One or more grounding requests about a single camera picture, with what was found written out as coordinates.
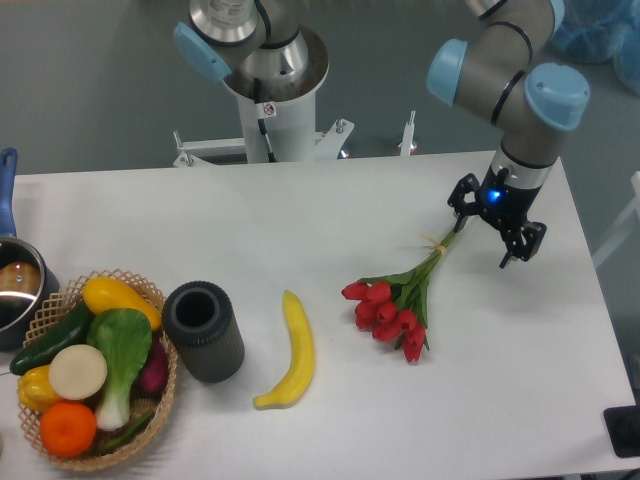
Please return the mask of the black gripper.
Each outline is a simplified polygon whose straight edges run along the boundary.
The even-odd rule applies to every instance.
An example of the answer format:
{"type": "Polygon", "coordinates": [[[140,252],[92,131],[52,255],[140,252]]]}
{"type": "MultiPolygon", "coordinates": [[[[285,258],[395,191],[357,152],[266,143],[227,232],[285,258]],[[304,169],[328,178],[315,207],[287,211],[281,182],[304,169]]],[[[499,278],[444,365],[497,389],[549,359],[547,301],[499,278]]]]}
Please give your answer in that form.
{"type": "Polygon", "coordinates": [[[547,232],[545,224],[528,218],[540,189],[541,171],[518,163],[492,162],[481,186],[469,173],[456,183],[447,200],[456,219],[453,231],[460,232],[479,213],[480,205],[481,218],[500,231],[506,247],[499,267],[516,260],[527,262],[538,252],[547,232]]]}

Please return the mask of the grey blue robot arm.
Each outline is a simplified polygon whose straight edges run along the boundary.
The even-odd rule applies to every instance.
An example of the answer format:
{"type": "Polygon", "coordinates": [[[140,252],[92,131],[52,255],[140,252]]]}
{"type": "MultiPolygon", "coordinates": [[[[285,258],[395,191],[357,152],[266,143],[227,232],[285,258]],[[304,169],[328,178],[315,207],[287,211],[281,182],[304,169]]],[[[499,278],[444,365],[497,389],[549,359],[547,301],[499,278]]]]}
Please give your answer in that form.
{"type": "MultiPolygon", "coordinates": [[[[483,179],[462,178],[449,205],[463,226],[480,217],[498,231],[505,260],[533,257],[546,228],[528,211],[590,98],[586,79],[536,53],[558,30],[560,1],[472,1],[484,26],[474,43],[444,43],[426,86],[499,128],[500,145],[483,179]]],[[[329,68],[326,46],[301,25],[288,1],[193,1],[173,31],[182,57],[236,97],[251,163],[334,158],[339,132],[316,130],[315,95],[329,68]]]]}

